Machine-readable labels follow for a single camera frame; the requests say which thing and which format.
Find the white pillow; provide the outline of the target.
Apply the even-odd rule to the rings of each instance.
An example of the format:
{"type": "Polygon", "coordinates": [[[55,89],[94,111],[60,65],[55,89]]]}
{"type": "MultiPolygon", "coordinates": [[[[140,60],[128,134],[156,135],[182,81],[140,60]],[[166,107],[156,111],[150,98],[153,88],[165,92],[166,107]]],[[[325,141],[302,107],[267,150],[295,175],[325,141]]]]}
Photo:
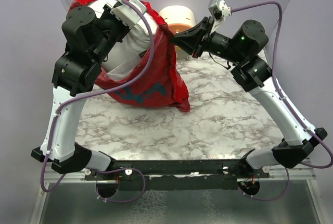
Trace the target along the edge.
{"type": "MultiPolygon", "coordinates": [[[[116,0],[96,0],[87,6],[94,10],[97,18],[100,18],[104,12],[103,7],[105,4],[114,7],[116,0]]],[[[155,35],[158,24],[148,12],[144,13],[144,17],[149,23],[153,35],[155,35]]],[[[140,19],[124,37],[123,41],[115,44],[108,54],[108,60],[103,63],[102,67],[111,80],[121,81],[128,77],[140,63],[149,46],[148,30],[142,19],[140,19]]]]}

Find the red printed pillowcase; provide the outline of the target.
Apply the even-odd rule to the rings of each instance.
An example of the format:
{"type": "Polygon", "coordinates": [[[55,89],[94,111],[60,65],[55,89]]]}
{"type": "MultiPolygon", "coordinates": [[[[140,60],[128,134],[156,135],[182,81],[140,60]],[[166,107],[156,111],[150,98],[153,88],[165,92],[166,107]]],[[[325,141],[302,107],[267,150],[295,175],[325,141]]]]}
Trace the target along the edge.
{"type": "MultiPolygon", "coordinates": [[[[190,111],[189,92],[185,81],[176,68],[176,50],[169,39],[173,36],[165,20],[148,2],[143,3],[147,11],[158,24],[154,38],[153,59],[148,70],[136,82],[129,86],[110,92],[117,102],[136,107],[176,107],[183,112],[190,111]]],[[[150,46],[145,51],[140,63],[128,77],[121,81],[111,80],[103,67],[95,84],[103,90],[115,88],[126,83],[143,70],[149,59],[150,46]]]]}

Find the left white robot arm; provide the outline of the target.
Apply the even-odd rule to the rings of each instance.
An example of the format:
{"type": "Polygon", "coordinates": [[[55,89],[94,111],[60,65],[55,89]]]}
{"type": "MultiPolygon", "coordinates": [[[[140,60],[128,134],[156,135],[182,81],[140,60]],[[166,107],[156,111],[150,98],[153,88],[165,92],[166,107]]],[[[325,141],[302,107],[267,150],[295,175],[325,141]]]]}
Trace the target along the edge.
{"type": "Polygon", "coordinates": [[[101,64],[118,42],[129,33],[140,19],[128,7],[116,3],[105,4],[97,17],[88,6],[71,9],[61,26],[67,40],[64,54],[56,61],[52,77],[53,107],[46,137],[31,156],[43,162],[52,162],[59,174],[78,172],[85,168],[97,170],[101,178],[113,177],[112,158],[101,152],[84,148],[75,141],[82,109],[86,102],[80,96],[88,95],[101,73],[101,64]]]}

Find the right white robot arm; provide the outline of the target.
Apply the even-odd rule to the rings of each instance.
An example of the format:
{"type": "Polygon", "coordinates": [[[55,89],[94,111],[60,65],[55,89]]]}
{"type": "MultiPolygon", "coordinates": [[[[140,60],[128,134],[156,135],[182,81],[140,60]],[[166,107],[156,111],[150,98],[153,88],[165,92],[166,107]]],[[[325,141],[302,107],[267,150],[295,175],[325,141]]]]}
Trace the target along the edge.
{"type": "Polygon", "coordinates": [[[300,164],[327,137],[327,132],[308,121],[303,127],[297,120],[300,113],[278,92],[271,68],[258,56],[268,43],[264,27],[258,21],[246,20],[232,38],[213,32],[212,28],[213,18],[204,17],[171,41],[193,58],[207,52],[235,64],[231,70],[234,80],[263,106],[283,134],[278,145],[244,155],[239,164],[240,174],[250,178],[264,166],[293,168],[300,164]]]}

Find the white cylindrical drawer cabinet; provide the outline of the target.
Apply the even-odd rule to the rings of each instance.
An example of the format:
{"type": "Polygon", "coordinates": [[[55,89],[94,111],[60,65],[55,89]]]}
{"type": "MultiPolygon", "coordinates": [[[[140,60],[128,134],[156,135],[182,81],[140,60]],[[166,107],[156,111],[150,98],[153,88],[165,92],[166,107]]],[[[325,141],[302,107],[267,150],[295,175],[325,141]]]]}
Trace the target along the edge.
{"type": "Polygon", "coordinates": [[[186,31],[196,25],[193,11],[185,6],[167,6],[159,11],[159,15],[174,34],[186,31]]]}

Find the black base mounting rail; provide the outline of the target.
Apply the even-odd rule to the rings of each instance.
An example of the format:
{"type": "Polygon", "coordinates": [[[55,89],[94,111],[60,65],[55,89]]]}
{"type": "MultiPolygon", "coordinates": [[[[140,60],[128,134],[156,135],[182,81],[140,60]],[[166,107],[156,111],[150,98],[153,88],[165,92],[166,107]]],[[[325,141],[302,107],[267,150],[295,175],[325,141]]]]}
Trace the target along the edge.
{"type": "Polygon", "coordinates": [[[236,190],[238,180],[269,177],[268,171],[246,168],[239,159],[116,160],[111,170],[92,171],[85,180],[116,185],[120,191],[236,190]]]}

